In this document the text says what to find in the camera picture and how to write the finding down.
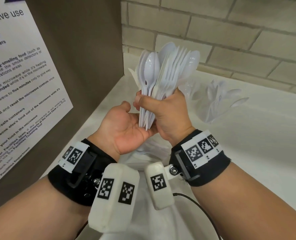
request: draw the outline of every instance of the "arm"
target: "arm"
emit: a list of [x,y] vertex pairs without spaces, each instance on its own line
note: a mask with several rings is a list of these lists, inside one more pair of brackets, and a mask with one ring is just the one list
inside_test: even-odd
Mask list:
[[[119,160],[157,132],[138,127],[130,104],[112,108],[88,140]],[[69,240],[88,220],[90,207],[79,205],[58,192],[47,177],[0,207],[0,240]]]
[[[158,132],[172,146],[194,131],[178,89],[162,101],[138,92],[134,106],[156,115]],[[296,211],[232,162],[214,180],[191,189],[225,240],[296,239]]]

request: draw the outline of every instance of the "black wrist strap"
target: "black wrist strap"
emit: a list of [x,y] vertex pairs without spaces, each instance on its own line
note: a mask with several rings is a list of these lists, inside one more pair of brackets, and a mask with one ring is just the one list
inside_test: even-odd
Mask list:
[[84,206],[91,206],[98,190],[98,181],[110,163],[117,163],[107,153],[87,139],[81,141],[89,145],[72,173],[57,165],[48,174],[50,183],[70,200]]
[[[202,131],[196,129],[180,143],[175,145],[171,150],[171,157],[169,161],[169,164],[173,164],[175,167],[181,170],[183,178],[189,183],[190,186],[194,187],[205,185],[218,177],[228,167],[231,161],[222,150],[217,150],[217,148],[219,148],[219,144],[212,135],[209,135],[209,137],[213,140],[208,138],[205,138],[204,140],[209,144],[207,146],[209,146],[210,150],[217,150],[218,153],[214,157],[210,158],[207,163],[197,167],[195,164],[196,161],[193,161],[193,159],[190,159],[187,156],[184,149],[182,148],[182,145],[192,140],[200,133],[202,133]],[[203,160],[205,160],[207,154],[204,154],[204,152],[201,154]]]

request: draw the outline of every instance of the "screw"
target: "screw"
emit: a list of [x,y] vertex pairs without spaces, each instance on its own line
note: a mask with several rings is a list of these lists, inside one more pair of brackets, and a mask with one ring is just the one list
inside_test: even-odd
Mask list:
[[169,172],[170,172],[170,174],[171,175],[177,175],[177,173],[178,173],[178,169],[177,168],[175,168],[174,166],[171,166],[170,168],[169,168]]
[[94,184],[99,185],[100,184],[100,179],[99,178],[94,179]]

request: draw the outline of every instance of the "white paper notice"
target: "white paper notice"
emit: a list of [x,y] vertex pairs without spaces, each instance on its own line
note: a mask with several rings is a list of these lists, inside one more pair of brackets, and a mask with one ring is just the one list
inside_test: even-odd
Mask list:
[[26,2],[0,0],[0,179],[70,109]]

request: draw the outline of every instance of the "person's left hand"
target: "person's left hand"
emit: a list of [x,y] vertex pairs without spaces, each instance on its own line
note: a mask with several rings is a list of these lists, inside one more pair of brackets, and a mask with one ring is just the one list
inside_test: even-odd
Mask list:
[[139,127],[139,114],[128,113],[130,108],[130,104],[123,101],[110,109],[99,129],[87,138],[116,161],[120,155],[134,151],[158,132],[155,125],[147,131]]

